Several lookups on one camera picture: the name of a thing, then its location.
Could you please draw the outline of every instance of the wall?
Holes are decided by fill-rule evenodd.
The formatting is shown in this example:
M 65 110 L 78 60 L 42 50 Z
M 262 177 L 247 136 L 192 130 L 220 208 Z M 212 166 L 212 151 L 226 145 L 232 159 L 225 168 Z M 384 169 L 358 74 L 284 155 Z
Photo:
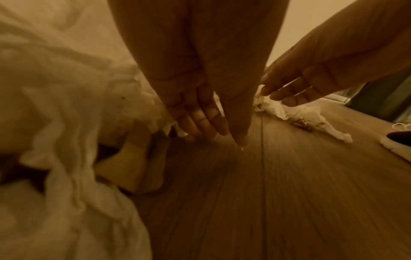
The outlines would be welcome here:
M 290 0 L 289 8 L 268 64 L 304 35 L 354 0 Z

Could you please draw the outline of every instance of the hand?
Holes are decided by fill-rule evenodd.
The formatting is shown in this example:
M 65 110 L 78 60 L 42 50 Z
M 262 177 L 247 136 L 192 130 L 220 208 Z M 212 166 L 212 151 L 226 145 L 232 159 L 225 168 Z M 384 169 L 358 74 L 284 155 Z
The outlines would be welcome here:
M 294 107 L 411 66 L 410 10 L 409 0 L 354 2 L 266 68 L 261 94 Z
M 111 0 L 131 53 L 180 127 L 247 144 L 288 0 Z M 213 99 L 216 92 L 227 121 Z

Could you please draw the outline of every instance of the wooden floor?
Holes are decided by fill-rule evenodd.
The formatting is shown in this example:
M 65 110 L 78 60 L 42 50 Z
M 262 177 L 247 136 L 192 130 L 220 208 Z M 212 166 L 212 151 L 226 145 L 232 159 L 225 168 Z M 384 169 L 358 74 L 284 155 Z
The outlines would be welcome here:
M 166 184 L 133 200 L 154 260 L 409 260 L 411 164 L 391 124 L 321 100 L 354 143 L 256 114 L 251 144 L 180 141 Z

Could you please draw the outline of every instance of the crumpled fabric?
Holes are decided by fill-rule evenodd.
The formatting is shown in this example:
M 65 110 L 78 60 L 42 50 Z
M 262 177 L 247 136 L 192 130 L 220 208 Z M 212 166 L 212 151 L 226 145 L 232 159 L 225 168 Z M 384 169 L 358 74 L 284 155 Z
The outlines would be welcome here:
M 329 135 L 342 140 L 346 143 L 352 143 L 350 134 L 342 133 L 336 130 L 325 117 L 321 115 L 320 106 L 306 106 L 301 105 L 297 107 L 287 107 L 281 102 L 271 100 L 269 97 L 260 95 L 260 89 L 254 97 L 253 109 L 254 111 L 264 111 L 272 116 L 278 117 L 284 121 L 299 122 L 305 128 L 313 128 L 326 132 Z
M 134 204 L 95 181 L 97 143 L 133 120 L 174 124 L 141 78 L 105 1 L 0 3 L 0 153 L 49 170 L 45 194 L 0 186 L 0 259 L 151 259 Z

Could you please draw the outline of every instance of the beige wall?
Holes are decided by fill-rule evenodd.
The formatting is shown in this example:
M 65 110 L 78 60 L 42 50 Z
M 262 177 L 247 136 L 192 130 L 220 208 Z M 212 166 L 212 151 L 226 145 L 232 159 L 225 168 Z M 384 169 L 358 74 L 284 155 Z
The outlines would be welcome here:
M 290 0 L 289 8 L 268 63 L 288 50 L 304 35 L 354 0 Z

